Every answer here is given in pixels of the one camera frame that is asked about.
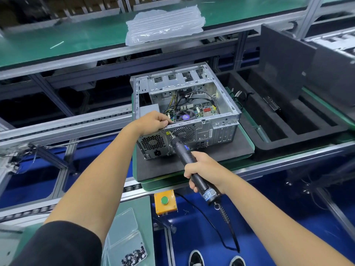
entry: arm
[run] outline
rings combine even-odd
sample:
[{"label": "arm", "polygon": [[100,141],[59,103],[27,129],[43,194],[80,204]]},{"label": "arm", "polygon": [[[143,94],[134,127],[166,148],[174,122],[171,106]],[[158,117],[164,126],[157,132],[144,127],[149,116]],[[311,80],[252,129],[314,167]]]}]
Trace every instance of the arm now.
[{"label": "arm", "polygon": [[45,223],[70,221],[94,232],[104,243],[120,204],[132,153],[139,136],[164,128],[171,120],[156,111],[122,129],[84,170]]},{"label": "arm", "polygon": [[[237,207],[278,266],[353,265],[319,237],[291,219],[252,185],[233,174],[206,153],[192,152],[196,163],[185,166],[215,184]],[[197,188],[190,180],[190,187]]]}]

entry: blue sticker on screwdriver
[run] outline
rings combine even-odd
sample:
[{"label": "blue sticker on screwdriver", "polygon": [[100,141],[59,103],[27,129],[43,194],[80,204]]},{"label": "blue sticker on screwdriver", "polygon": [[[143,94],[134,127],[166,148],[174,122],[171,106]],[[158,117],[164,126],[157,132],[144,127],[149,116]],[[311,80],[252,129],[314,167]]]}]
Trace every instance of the blue sticker on screwdriver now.
[{"label": "blue sticker on screwdriver", "polygon": [[209,198],[211,198],[212,196],[215,196],[217,194],[217,192],[214,189],[208,189],[203,195],[202,197],[205,199],[205,201],[208,201]]}]

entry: shoe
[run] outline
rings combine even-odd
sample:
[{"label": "shoe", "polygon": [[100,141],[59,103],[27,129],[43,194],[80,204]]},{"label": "shoe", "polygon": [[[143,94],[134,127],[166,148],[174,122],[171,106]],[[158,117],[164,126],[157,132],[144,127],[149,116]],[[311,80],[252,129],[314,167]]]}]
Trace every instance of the shoe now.
[{"label": "shoe", "polygon": [[193,250],[189,257],[189,266],[204,266],[204,261],[201,253],[198,250]]},{"label": "shoe", "polygon": [[231,261],[229,266],[245,266],[245,261],[241,256],[235,256]]}]

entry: electric screwdriver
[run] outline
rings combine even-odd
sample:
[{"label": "electric screwdriver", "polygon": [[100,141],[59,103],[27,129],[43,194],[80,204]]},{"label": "electric screwdriver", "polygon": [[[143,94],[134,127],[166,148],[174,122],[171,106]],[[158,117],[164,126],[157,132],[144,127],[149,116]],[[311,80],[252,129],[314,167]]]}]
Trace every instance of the electric screwdriver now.
[{"label": "electric screwdriver", "polygon": [[[191,154],[189,147],[187,147],[179,137],[176,137],[173,134],[171,134],[171,137],[171,146],[174,148],[175,153],[178,155],[184,166],[188,163],[197,162],[195,157]],[[197,173],[191,176],[191,180],[208,205],[211,203],[219,203],[219,197],[221,194],[215,185],[209,183]]]}]

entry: green push button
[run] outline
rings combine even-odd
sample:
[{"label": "green push button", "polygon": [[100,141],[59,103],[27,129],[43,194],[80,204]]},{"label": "green push button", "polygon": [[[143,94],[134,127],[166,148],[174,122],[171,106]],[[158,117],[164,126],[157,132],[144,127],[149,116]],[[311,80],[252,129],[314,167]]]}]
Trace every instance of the green push button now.
[{"label": "green push button", "polygon": [[167,204],[168,201],[169,201],[169,199],[166,196],[162,197],[162,201],[161,201],[162,204]]}]

